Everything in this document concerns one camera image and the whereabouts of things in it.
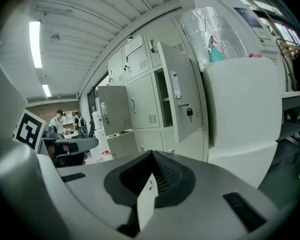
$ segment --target person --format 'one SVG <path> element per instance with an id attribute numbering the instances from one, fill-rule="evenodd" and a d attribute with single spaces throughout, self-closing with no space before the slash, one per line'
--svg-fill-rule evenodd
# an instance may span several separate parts
<path id="1" fill-rule="evenodd" d="M 50 125 L 55 126 L 57 129 L 57 133 L 60 139 L 64 139 L 64 127 L 61 122 L 61 118 L 64 115 L 64 112 L 61 109 L 58 109 L 55 113 L 55 117 L 51 119 Z"/>
<path id="2" fill-rule="evenodd" d="M 74 129 L 78 132 L 80 138 L 85 138 L 87 135 L 86 121 L 79 115 L 79 112 L 75 112 L 74 116 Z"/>

